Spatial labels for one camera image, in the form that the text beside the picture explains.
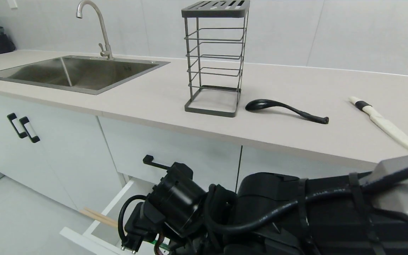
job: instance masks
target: gray floor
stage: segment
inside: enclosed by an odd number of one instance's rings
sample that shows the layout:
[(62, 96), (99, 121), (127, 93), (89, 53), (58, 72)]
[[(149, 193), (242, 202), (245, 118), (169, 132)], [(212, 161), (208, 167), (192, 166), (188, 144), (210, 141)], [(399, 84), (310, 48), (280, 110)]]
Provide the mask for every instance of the gray floor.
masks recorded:
[(0, 255), (89, 255), (59, 232), (83, 233), (92, 220), (3, 177), (0, 179)]

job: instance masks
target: white cabinet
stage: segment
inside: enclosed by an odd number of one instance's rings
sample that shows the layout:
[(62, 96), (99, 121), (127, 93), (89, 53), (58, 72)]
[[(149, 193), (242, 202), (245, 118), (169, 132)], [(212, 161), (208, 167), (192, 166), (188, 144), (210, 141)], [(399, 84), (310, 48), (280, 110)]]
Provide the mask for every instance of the white cabinet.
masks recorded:
[(99, 119), (119, 172), (159, 183), (166, 171), (142, 161), (151, 155), (154, 163), (161, 165), (186, 164), (194, 172), (193, 180), (205, 191), (212, 183), (235, 190), (240, 146), (109, 118)]
[[(8, 115), (16, 118), (11, 121)], [(47, 162), (39, 143), (32, 144), (27, 137), (20, 138), (22, 127), (18, 122), (21, 113), (9, 100), (0, 97), (0, 172), (6, 176), (50, 197), (66, 206), (75, 208), (59, 179)]]
[(243, 146), (238, 187), (240, 187), (243, 178), (258, 172), (270, 172), (299, 178), (316, 179), (365, 171), (296, 157), (286, 153), (269, 152)]
[(19, 101), (50, 166), (78, 210), (103, 210), (123, 187), (97, 116)]
[(125, 184), (96, 116), (2, 96), (0, 172), (75, 210), (102, 210)]

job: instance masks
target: stainless steel sink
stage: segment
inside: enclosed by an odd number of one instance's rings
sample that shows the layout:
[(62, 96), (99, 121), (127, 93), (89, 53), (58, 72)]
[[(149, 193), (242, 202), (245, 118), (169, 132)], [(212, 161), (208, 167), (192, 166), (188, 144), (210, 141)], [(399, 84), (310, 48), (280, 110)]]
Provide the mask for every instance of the stainless steel sink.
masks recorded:
[(65, 56), (0, 71), (0, 80), (97, 95), (169, 62)]

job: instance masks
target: black spoon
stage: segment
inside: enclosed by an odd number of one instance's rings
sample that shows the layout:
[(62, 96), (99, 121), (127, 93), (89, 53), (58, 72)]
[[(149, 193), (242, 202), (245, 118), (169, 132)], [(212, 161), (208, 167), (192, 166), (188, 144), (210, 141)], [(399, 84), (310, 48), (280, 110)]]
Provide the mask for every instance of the black spoon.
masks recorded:
[(289, 105), (286, 105), (284, 103), (280, 103), (274, 100), (253, 100), (251, 102), (249, 102), (246, 106), (245, 106), (245, 110), (247, 111), (256, 111), (256, 110), (261, 110), (261, 109), (265, 109), (265, 108), (270, 108), (270, 107), (274, 107), (274, 106), (279, 106), (279, 107), (284, 107), (287, 108), (295, 113), (297, 113), (298, 115), (302, 116), (303, 118), (306, 118), (310, 121), (314, 121), (320, 124), (328, 124), (329, 118), (325, 117), (318, 117), (318, 116), (314, 116), (311, 115), (309, 113), (297, 110), (296, 108), (293, 108)]

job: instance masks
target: black cabinet handle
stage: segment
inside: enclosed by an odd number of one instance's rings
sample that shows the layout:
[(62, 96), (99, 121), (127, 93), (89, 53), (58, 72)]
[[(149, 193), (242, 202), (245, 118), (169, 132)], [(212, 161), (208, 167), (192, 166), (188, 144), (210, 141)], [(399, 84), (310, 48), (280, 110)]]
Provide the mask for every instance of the black cabinet handle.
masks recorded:
[(154, 162), (152, 162), (152, 161), (154, 161), (154, 156), (146, 155), (146, 156), (143, 158), (143, 163), (145, 163), (146, 165), (155, 166), (156, 168), (161, 168), (161, 169), (165, 169), (165, 170), (170, 169), (169, 166), (160, 165), (160, 164), (154, 163)]
[(28, 134), (29, 140), (31, 140), (32, 143), (36, 143), (40, 141), (40, 138), (38, 136), (31, 137), (31, 134), (29, 134), (28, 130), (26, 129), (26, 124), (29, 123), (29, 119), (27, 117), (23, 117), (20, 120), (21, 125), (23, 126), (24, 131)]
[(13, 124), (13, 120), (17, 118), (17, 115), (15, 115), (15, 113), (11, 113), (11, 114), (7, 115), (7, 118), (10, 121), (10, 124), (12, 125), (13, 129), (17, 133), (18, 137), (23, 139), (23, 138), (28, 136), (28, 134), (26, 132), (21, 132), (21, 133), (18, 132), (18, 129), (15, 127), (15, 124)]

